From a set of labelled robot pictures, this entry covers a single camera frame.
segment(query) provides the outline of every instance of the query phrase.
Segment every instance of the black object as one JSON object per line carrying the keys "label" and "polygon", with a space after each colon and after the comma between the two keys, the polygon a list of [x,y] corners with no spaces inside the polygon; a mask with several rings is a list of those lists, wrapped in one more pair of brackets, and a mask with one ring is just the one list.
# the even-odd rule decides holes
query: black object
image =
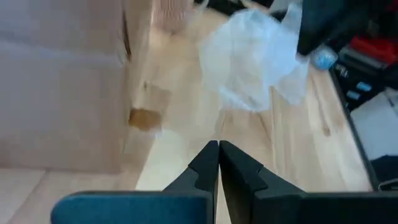
{"label": "black object", "polygon": [[382,71],[384,64],[369,58],[357,51],[344,48],[332,70],[343,92],[345,107],[355,110],[384,91]]}
{"label": "black object", "polygon": [[382,81],[385,86],[398,90],[398,63],[389,65],[382,72]]}
{"label": "black object", "polygon": [[[270,7],[274,0],[252,0],[265,7]],[[195,0],[196,3],[200,4],[203,0]],[[246,7],[242,4],[241,0],[209,0],[208,7],[216,9],[218,12],[226,14],[227,16],[232,15],[234,12],[245,9]]]}
{"label": "black object", "polygon": [[379,16],[380,36],[387,38],[398,37],[398,11],[389,11]]}
{"label": "black object", "polygon": [[53,224],[215,222],[218,163],[232,224],[398,222],[398,194],[308,194],[227,141],[210,141],[162,192],[81,192]]}
{"label": "black object", "polygon": [[398,190],[398,156],[382,156],[372,160],[371,164],[381,183],[391,183],[383,184],[381,190]]}

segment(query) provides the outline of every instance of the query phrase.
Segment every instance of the red object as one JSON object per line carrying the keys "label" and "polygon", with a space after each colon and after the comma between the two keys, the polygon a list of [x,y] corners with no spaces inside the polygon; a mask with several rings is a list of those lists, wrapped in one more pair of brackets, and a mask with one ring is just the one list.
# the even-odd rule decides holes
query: red object
{"label": "red object", "polygon": [[394,2],[392,2],[392,4],[389,7],[387,7],[387,10],[391,11],[398,10],[398,0],[394,0]]}
{"label": "red object", "polygon": [[398,62],[398,43],[388,39],[364,39],[354,37],[350,46],[370,57],[374,57],[387,64]]}

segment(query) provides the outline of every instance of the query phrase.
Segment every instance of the clear plastic bag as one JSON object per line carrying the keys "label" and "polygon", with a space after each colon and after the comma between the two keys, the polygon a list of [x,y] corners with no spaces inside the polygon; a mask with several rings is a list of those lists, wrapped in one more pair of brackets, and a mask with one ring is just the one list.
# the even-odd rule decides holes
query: clear plastic bag
{"label": "clear plastic bag", "polygon": [[203,81],[219,92],[223,106],[250,111],[270,107],[269,87],[291,104],[305,94],[307,58],[297,55],[302,9],[289,5],[282,22],[246,9],[199,46]]}

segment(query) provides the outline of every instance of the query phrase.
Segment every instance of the cardboard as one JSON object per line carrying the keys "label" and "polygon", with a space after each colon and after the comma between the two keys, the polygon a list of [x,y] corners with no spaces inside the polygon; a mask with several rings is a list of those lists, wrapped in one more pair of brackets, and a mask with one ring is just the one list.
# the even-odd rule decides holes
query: cardboard
{"label": "cardboard", "polygon": [[0,5],[0,166],[119,171],[151,1]]}
{"label": "cardboard", "polygon": [[117,172],[126,63],[0,42],[0,165]]}
{"label": "cardboard", "polygon": [[121,0],[0,2],[0,36],[14,42],[116,54],[122,36],[121,25]]}

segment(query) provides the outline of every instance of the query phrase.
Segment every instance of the light wood surface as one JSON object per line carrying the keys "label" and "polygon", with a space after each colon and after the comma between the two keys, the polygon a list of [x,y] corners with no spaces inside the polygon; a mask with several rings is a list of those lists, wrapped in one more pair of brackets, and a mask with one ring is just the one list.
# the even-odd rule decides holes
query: light wood surface
{"label": "light wood surface", "polygon": [[[225,20],[209,10],[179,35],[152,30],[134,105],[158,113],[161,124],[130,128],[121,174],[0,170],[0,223],[48,223],[54,203],[79,190],[162,190],[211,139],[231,141],[309,192],[370,190],[327,72],[310,68],[298,106],[272,91],[269,111],[220,108],[218,95],[201,84],[197,43]],[[230,223],[219,187],[217,223]]]}

